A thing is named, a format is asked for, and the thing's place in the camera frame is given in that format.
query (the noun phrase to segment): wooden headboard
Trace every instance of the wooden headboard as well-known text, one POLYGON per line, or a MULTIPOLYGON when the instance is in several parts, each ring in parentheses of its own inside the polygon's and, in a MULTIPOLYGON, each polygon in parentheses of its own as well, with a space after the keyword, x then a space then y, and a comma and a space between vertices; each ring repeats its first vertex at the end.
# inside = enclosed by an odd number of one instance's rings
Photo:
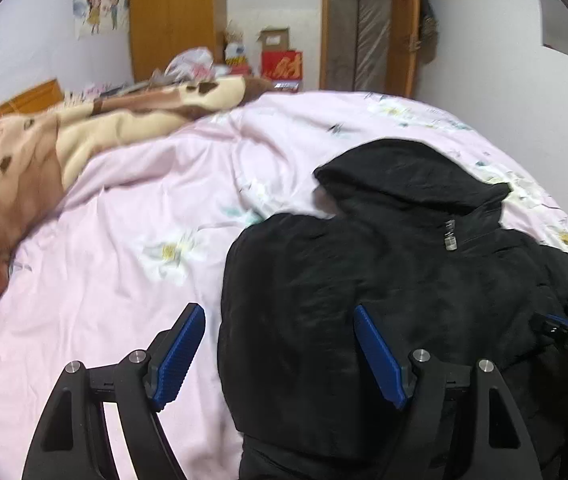
POLYGON ((53 79, 19 94, 0 105, 0 117, 8 114, 35 114, 64 100, 58 80, 53 79))

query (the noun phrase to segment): plastic sheet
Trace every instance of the plastic sheet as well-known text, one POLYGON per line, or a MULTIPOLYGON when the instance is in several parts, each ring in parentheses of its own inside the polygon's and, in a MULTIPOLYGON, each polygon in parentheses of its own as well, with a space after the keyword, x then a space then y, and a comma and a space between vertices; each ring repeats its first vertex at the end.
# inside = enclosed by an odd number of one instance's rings
POLYGON ((385 93, 391 0, 359 0, 355 90, 385 93))
POLYGON ((174 57, 164 75, 171 76, 176 83, 212 79, 215 75, 213 55, 203 46, 191 48, 174 57))
POLYGON ((330 0, 326 86, 385 91, 391 0, 330 0))

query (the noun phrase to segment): brown pattern blanket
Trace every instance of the brown pattern blanket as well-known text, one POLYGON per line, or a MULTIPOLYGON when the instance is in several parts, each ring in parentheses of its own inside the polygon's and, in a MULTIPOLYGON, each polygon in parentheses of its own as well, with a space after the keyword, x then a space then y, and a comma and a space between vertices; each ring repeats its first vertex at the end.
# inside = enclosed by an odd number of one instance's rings
POLYGON ((35 116, 0 119, 0 296, 17 244, 62 200, 94 155, 162 137, 196 119, 272 90, 227 77, 106 98, 35 116))

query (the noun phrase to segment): bed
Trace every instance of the bed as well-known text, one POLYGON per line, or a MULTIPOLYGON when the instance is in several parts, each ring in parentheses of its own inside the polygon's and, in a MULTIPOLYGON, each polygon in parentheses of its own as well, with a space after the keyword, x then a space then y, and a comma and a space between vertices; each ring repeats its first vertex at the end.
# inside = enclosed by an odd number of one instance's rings
MULTIPOLYGON (((276 212, 330 215, 313 170, 380 137, 420 140, 486 182, 508 182, 502 224, 568 252, 568 216, 523 168, 461 120, 401 98, 270 93, 98 155, 19 245, 0 300, 0 480, 21 478, 67 362, 118 362, 191 301, 206 333, 160 420, 187 478, 237 478, 242 439, 216 365, 227 250, 276 212)), ((120 478, 135 479, 116 408, 105 407, 120 478)))
POLYGON ((57 79, 46 81, 14 96, 0 105, 0 117, 8 114, 33 114, 42 112, 51 106, 60 104, 64 94, 57 79))

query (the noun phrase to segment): wooden wardrobe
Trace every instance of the wooden wardrobe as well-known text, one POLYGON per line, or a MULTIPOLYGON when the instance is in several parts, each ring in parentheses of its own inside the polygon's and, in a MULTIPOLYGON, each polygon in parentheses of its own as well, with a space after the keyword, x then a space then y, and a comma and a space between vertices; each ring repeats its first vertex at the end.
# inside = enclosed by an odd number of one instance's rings
POLYGON ((226 25, 226 0, 130 0, 135 80, 165 70, 177 54, 198 46, 223 62, 226 25))

